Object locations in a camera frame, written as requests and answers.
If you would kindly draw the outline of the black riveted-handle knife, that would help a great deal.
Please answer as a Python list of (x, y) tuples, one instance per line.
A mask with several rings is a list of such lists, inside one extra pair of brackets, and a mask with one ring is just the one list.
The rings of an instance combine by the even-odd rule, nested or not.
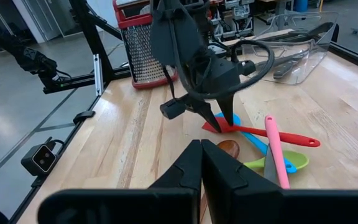
[(310, 50), (277, 51), (273, 67), (262, 78), (263, 81), (298, 84), (310, 74), (308, 59)]

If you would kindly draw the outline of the red silicone spatula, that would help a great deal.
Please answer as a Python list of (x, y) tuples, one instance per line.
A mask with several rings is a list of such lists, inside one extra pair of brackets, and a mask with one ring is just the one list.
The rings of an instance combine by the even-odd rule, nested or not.
[(319, 147), (321, 145), (320, 141), (311, 137), (293, 134), (293, 133), (284, 133), (278, 130), (276, 120), (273, 116), (265, 117), (265, 129), (250, 128), (245, 126), (240, 126), (233, 124), (230, 126), (226, 119), (223, 117), (216, 117), (216, 121), (219, 124), (220, 130), (222, 133), (230, 133), (234, 131), (246, 132), (255, 134), (258, 136), (263, 136), (271, 139), (279, 138), (282, 142), (295, 144), (305, 147)]

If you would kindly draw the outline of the pink silicone spoon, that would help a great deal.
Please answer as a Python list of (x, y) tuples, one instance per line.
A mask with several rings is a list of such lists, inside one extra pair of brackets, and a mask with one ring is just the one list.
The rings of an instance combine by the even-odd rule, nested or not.
[(269, 145), (272, 151), (273, 160), (275, 162), (275, 171), (277, 173), (278, 182), (280, 183), (281, 188), (289, 189), (290, 181), (288, 179), (288, 174), (284, 161), (280, 134), (279, 134), (276, 120), (273, 116), (267, 115), (265, 117), (265, 128), (267, 132)]

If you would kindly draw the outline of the long black knife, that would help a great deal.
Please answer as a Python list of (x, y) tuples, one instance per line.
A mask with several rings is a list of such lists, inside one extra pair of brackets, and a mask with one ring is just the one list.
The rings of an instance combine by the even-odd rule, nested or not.
[(289, 32), (289, 34), (295, 37), (305, 37), (307, 39), (319, 40), (321, 38), (320, 34), (327, 33), (333, 26), (333, 22), (325, 22), (311, 30), (295, 30)]

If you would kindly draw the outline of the blue silicone spoon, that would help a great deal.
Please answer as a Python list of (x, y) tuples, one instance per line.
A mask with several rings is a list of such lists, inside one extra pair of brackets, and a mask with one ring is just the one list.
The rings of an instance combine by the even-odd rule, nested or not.
[[(241, 125), (241, 119), (238, 115), (233, 114), (234, 124)], [(260, 139), (255, 137), (253, 134), (249, 134), (246, 132), (241, 132), (241, 134), (246, 137), (264, 156), (267, 153), (267, 145), (262, 142)], [(297, 171), (295, 165), (290, 162), (288, 159), (284, 158), (284, 163), (286, 166), (286, 170), (289, 174), (293, 174)]]

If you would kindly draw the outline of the black jointed machine arm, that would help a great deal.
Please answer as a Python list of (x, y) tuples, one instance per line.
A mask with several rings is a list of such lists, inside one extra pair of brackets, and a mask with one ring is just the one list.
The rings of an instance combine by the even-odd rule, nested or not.
[(11, 35), (1, 27), (0, 47), (9, 52), (24, 71), (39, 76), (45, 94), (72, 82), (69, 74), (57, 69), (56, 61), (38, 50), (25, 46), (17, 36)]

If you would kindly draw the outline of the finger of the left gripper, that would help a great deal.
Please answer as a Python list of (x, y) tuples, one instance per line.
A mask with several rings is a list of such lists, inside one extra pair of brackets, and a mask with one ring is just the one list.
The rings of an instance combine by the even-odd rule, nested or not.
[(226, 119), (227, 123), (232, 126), (234, 124), (234, 118), (233, 118), (233, 101), (234, 101), (234, 95), (229, 95), (225, 97), (218, 98), (216, 100), (218, 102), (218, 105), (221, 109), (221, 112)]
[(221, 132), (221, 127), (211, 111), (211, 105), (202, 101), (197, 109), (198, 114), (212, 127), (214, 131)]

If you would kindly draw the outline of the cluttered equipment workbench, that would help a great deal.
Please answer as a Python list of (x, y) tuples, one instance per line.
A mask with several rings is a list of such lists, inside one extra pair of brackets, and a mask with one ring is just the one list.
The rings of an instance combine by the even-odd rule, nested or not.
[(270, 25), (280, 14), (294, 12), (295, 0), (209, 0), (212, 34), (221, 41), (254, 34), (255, 20)]

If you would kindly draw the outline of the red-framed metal box grater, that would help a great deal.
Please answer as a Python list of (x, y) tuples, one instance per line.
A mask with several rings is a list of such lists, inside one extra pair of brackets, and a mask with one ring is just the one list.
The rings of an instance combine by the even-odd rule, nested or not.
[(167, 75), (177, 80), (176, 71), (164, 67), (152, 55), (150, 0), (112, 0), (112, 4), (126, 48), (132, 86), (147, 89), (164, 85), (168, 83)]

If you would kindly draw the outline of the clear plastic bin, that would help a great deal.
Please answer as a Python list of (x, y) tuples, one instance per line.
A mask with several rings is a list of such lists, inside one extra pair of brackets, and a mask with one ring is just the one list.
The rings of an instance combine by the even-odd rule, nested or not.
[[(281, 14), (275, 16), (269, 28), (254, 36), (252, 40), (258, 40), (270, 47), (275, 56), (277, 51), (310, 50), (308, 65), (311, 73), (326, 56), (331, 41), (337, 36), (337, 18), (338, 13), (336, 12)], [(325, 22), (333, 22), (334, 26), (327, 33), (320, 34), (319, 40), (295, 37), (289, 34), (295, 30), (311, 30)]]

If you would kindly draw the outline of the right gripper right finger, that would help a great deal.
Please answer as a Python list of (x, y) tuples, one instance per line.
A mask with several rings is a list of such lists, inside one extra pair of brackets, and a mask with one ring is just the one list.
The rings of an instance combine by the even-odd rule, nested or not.
[(207, 189), (221, 184), (230, 189), (249, 187), (260, 190), (281, 190), (277, 184), (244, 166), (210, 140), (203, 139), (202, 146), (203, 178)]

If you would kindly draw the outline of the blue plastic barrel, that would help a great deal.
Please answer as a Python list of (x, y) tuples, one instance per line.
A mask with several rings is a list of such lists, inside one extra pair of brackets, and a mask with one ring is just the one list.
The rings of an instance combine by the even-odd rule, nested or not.
[(296, 12), (306, 12), (308, 10), (308, 0), (294, 0), (293, 10)]

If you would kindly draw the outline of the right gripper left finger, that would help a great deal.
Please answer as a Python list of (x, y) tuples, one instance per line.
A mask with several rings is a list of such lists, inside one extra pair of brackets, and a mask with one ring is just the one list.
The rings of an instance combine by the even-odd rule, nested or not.
[(149, 188), (201, 189), (203, 147), (200, 140), (192, 140), (178, 159)]

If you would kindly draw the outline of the green silicone spoon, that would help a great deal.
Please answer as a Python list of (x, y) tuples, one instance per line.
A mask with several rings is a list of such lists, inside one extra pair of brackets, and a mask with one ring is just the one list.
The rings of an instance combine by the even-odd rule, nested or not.
[[(304, 154), (295, 151), (287, 151), (283, 152), (283, 155), (286, 159), (288, 159), (294, 166), (294, 168), (288, 168), (288, 173), (295, 173), (297, 170), (300, 170), (306, 167), (309, 164), (309, 158)], [(265, 158), (257, 159), (255, 161), (245, 162), (244, 165), (251, 169), (264, 168)]]

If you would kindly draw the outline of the silver frame bracket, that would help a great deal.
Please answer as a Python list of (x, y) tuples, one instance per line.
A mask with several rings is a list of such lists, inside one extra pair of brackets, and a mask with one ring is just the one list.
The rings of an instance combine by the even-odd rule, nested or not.
[(93, 60), (94, 60), (94, 81), (95, 81), (96, 95), (101, 96), (103, 94), (104, 87), (103, 87), (101, 60), (99, 58), (99, 55), (94, 54)]

